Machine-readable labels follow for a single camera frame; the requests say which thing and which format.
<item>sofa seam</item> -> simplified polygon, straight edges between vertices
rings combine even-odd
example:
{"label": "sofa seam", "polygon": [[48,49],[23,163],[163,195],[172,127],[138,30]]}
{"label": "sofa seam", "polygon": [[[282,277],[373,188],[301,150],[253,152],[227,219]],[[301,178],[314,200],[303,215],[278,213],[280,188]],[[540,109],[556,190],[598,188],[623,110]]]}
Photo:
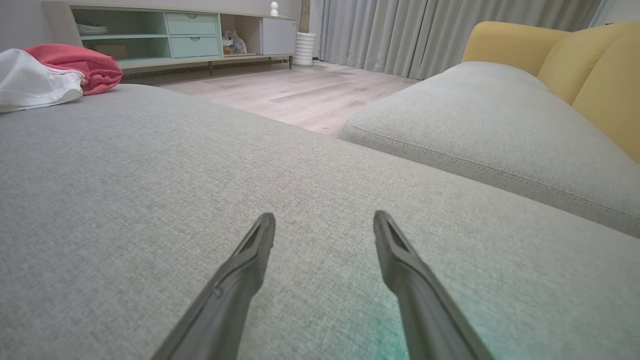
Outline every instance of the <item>sofa seam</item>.
{"label": "sofa seam", "polygon": [[574,193],[567,192],[567,191],[564,191],[564,190],[559,189],[559,188],[554,188],[554,187],[552,187],[552,186],[550,186],[548,184],[545,184],[543,182],[538,182],[538,181],[536,181],[534,179],[529,179],[528,177],[525,177],[525,176],[519,176],[517,174],[512,174],[512,173],[507,172],[507,171],[505,171],[505,170],[503,170],[501,168],[493,168],[493,167],[490,167],[488,165],[485,165],[484,163],[474,163],[474,162],[472,162],[470,160],[459,158],[459,157],[456,157],[456,156],[454,156],[452,154],[447,154],[446,152],[434,151],[432,149],[419,147],[419,146],[414,145],[412,143],[402,142],[402,141],[394,139],[394,138],[390,138],[390,137],[387,137],[387,136],[379,135],[379,134],[373,133],[372,131],[369,131],[369,130],[366,130],[366,129],[363,129],[363,128],[359,128],[359,127],[353,125],[351,122],[348,122],[347,125],[351,126],[352,128],[356,129],[357,131],[363,132],[365,135],[377,136],[377,137],[381,138],[383,141],[386,141],[386,142],[394,142],[394,143],[397,143],[398,145],[404,146],[404,147],[413,147],[413,148],[415,148],[416,150],[418,150],[420,152],[428,152],[428,153],[434,154],[435,156],[438,156],[438,157],[441,157],[441,158],[447,156],[449,158],[452,158],[455,162],[461,163],[461,164],[466,165],[468,167],[474,167],[474,168],[477,168],[477,169],[485,171],[485,172],[491,172],[491,173],[500,175],[502,177],[510,177],[513,180],[519,181],[521,183],[534,185],[534,186],[537,186],[538,188],[542,188],[542,189],[544,189],[546,191],[551,191],[551,192],[557,193],[558,195],[562,195],[562,196],[567,197],[567,198],[569,198],[571,200],[577,200],[579,202],[583,202],[584,204],[586,204],[586,205],[588,205],[588,206],[590,206],[592,208],[598,208],[598,209],[604,210],[605,212],[610,213],[610,214],[612,214],[612,215],[614,215],[616,217],[619,217],[619,218],[621,218],[620,220],[624,220],[624,221],[627,221],[627,220],[638,221],[638,220],[640,220],[640,218],[637,218],[635,215],[626,214],[626,213],[622,212],[619,209],[612,208],[610,206],[607,206],[607,205],[604,205],[604,204],[600,204],[598,202],[595,202],[595,201],[592,201],[592,200],[589,200],[589,199],[585,199],[585,198],[583,198],[581,196],[578,196],[578,195],[576,195]]}

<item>gray curtain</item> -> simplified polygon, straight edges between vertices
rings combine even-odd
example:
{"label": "gray curtain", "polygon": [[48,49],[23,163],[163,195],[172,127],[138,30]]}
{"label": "gray curtain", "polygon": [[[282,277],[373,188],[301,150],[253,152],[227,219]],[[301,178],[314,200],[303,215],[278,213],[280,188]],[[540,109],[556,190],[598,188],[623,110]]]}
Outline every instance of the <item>gray curtain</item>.
{"label": "gray curtain", "polygon": [[324,0],[320,60],[426,79],[456,65],[473,27],[496,20],[577,31],[600,0]]}

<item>pink towel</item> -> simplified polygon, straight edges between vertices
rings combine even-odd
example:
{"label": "pink towel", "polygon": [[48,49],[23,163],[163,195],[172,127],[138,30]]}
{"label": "pink towel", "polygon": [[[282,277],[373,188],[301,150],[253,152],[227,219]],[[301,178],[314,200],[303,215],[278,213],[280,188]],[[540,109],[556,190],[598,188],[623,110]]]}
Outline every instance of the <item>pink towel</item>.
{"label": "pink towel", "polygon": [[82,72],[82,89],[85,95],[105,92],[122,79],[122,70],[112,57],[84,47],[42,44],[25,51],[48,67],[61,70],[76,69]]}

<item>plush toy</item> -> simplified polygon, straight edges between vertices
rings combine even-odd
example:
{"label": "plush toy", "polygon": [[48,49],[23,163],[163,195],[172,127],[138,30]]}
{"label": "plush toy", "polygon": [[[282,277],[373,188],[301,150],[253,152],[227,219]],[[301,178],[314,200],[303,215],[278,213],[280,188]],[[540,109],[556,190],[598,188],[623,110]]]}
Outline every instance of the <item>plush toy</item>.
{"label": "plush toy", "polygon": [[229,46],[232,54],[246,54],[246,44],[244,43],[244,40],[238,37],[236,30],[225,30],[222,33],[222,37],[225,40],[233,41],[233,44]]}

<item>light wood flooring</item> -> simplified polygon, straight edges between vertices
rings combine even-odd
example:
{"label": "light wood flooring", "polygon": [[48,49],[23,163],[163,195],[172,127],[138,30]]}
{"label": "light wood flooring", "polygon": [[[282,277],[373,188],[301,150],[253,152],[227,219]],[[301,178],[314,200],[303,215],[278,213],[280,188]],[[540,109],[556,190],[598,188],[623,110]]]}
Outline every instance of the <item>light wood flooring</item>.
{"label": "light wood flooring", "polygon": [[189,72],[126,81],[160,86],[337,136],[365,105],[418,80],[314,61],[312,67],[259,65]]}

